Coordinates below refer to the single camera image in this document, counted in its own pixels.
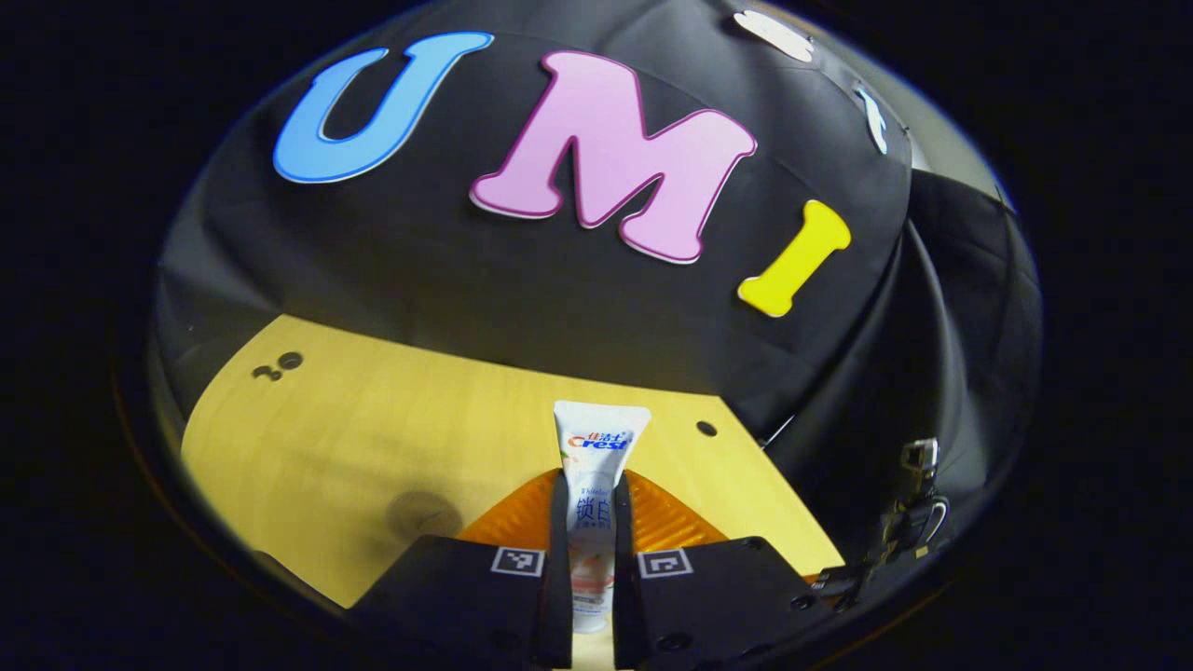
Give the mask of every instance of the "foam letter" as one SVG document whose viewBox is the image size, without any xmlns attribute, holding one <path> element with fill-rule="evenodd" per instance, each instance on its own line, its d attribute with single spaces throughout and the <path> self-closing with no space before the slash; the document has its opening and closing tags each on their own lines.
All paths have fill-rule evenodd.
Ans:
<svg viewBox="0 0 1193 671">
<path fill-rule="evenodd" d="M 291 181 L 326 183 L 379 166 L 410 136 L 456 61 L 490 42 L 493 36 L 487 32 L 449 32 L 415 42 L 406 50 L 410 62 L 385 93 L 372 121 L 342 140 L 323 135 L 327 116 L 357 74 L 385 57 L 389 49 L 370 49 L 327 68 L 315 78 L 278 136 L 273 150 L 278 174 Z"/>
<path fill-rule="evenodd" d="M 886 130 L 886 119 L 883 118 L 883 113 L 878 110 L 878 103 L 874 103 L 874 99 L 870 97 L 870 93 L 866 93 L 866 90 L 860 84 L 853 91 L 866 104 L 866 125 L 870 127 L 870 138 L 874 141 L 874 147 L 878 147 L 878 153 L 885 155 L 886 138 L 883 137 L 883 131 Z"/>
<path fill-rule="evenodd" d="M 469 191 L 487 210 L 545 218 L 560 210 L 555 172 L 575 152 L 580 224 L 604 223 L 650 183 L 661 180 L 642 211 L 620 226 L 628 245 L 690 264 L 700 256 L 700 230 L 737 161 L 758 143 L 741 124 L 700 110 L 647 137 L 638 78 L 630 68 L 579 51 L 543 57 L 551 84 L 506 162 Z"/>
<path fill-rule="evenodd" d="M 767 316 L 783 316 L 791 298 L 835 250 L 849 246 L 849 227 L 820 201 L 804 204 L 804 227 L 759 277 L 749 277 L 737 288 L 737 297 Z"/>
</svg>

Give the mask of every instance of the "wooden board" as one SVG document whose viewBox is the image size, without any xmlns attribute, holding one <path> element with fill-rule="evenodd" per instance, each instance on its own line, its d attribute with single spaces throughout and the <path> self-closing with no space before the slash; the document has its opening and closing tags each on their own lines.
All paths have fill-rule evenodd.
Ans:
<svg viewBox="0 0 1193 671">
<path fill-rule="evenodd" d="M 302 364 L 279 369 L 286 352 Z M 282 377 L 254 377 L 261 365 Z M 483 363 L 288 315 L 216 375 L 181 456 L 246 546 L 348 608 L 419 533 L 458 531 L 558 467 L 558 399 L 650 408 L 628 468 L 730 538 L 765 536 L 802 574 L 842 564 L 718 396 Z M 715 437 L 697 430 L 701 420 Z"/>
</svg>

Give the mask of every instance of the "toothpaste tube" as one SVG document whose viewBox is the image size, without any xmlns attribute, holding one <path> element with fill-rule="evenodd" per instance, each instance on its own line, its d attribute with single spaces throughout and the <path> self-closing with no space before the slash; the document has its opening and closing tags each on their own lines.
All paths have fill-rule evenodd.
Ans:
<svg viewBox="0 0 1193 671">
<path fill-rule="evenodd" d="M 555 402 L 560 457 L 568 480 L 568 553 L 573 629 L 600 632 L 613 605 L 613 488 L 638 436 L 644 407 Z"/>
</svg>

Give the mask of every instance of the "yellow letter i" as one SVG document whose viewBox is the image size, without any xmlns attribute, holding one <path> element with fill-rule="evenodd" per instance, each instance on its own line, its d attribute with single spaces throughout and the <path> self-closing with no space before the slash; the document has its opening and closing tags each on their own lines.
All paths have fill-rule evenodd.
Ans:
<svg viewBox="0 0 1193 671">
<path fill-rule="evenodd" d="M 848 247 L 851 240 L 849 227 L 840 215 L 820 201 L 808 201 L 804 227 L 766 272 L 737 287 L 737 297 L 768 316 L 787 314 L 796 291 L 829 254 Z"/>
</svg>

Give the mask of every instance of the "orange soft pad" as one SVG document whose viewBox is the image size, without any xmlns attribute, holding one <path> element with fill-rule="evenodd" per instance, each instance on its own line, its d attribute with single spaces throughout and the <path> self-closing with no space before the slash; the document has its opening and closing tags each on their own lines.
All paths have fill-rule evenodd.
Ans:
<svg viewBox="0 0 1193 671">
<path fill-rule="evenodd" d="M 530 480 L 457 536 L 462 541 L 526 549 L 550 544 L 551 487 L 558 469 Z M 692 509 L 662 487 L 625 472 L 633 509 L 633 552 L 655 552 L 728 541 Z"/>
</svg>

